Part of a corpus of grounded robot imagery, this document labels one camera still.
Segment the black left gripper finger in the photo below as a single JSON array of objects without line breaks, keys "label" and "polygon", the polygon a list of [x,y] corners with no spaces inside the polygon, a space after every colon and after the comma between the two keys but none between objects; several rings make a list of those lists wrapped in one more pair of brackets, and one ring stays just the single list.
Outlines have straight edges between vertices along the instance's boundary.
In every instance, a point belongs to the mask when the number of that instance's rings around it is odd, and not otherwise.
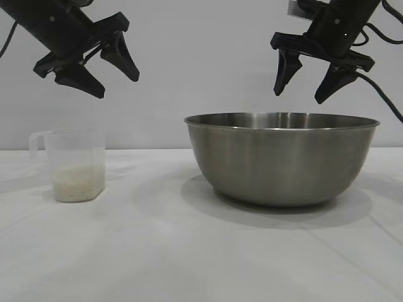
[{"label": "black left gripper finger", "polygon": [[69,64],[55,73],[55,82],[102,99],[105,87],[81,64]]},{"label": "black left gripper finger", "polygon": [[140,72],[130,56],[122,32],[106,41],[101,50],[101,58],[122,71],[131,81],[139,80]]}]

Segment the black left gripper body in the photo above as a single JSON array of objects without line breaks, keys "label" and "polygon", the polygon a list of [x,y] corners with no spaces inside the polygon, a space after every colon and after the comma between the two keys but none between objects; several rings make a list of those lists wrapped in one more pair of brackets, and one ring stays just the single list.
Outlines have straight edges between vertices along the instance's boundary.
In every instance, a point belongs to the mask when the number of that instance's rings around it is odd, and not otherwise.
[{"label": "black left gripper body", "polygon": [[23,1],[23,27],[45,45],[50,54],[37,62],[34,71],[45,77],[73,62],[84,64],[84,53],[99,46],[118,32],[126,32],[129,20],[118,12],[91,21],[81,10],[91,1]]}]

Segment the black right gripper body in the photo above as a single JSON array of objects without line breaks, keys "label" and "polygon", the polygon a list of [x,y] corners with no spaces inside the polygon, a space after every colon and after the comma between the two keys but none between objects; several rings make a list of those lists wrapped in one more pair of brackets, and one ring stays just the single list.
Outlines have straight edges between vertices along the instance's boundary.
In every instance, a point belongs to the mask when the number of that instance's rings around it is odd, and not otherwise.
[{"label": "black right gripper body", "polygon": [[289,4],[290,16],[312,22],[302,35],[274,33],[270,45],[368,72],[373,59],[351,47],[374,11],[374,4]]}]

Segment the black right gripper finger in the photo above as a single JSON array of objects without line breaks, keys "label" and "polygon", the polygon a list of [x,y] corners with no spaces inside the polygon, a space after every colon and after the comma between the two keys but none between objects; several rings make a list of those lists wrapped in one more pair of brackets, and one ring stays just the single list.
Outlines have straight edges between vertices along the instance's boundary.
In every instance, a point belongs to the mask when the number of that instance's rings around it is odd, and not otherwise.
[{"label": "black right gripper finger", "polygon": [[335,92],[357,80],[356,69],[330,64],[323,81],[316,90],[315,100],[322,104]]},{"label": "black right gripper finger", "polygon": [[302,68],[300,53],[280,48],[278,50],[278,71],[274,85],[274,93],[279,96],[292,77]]}]

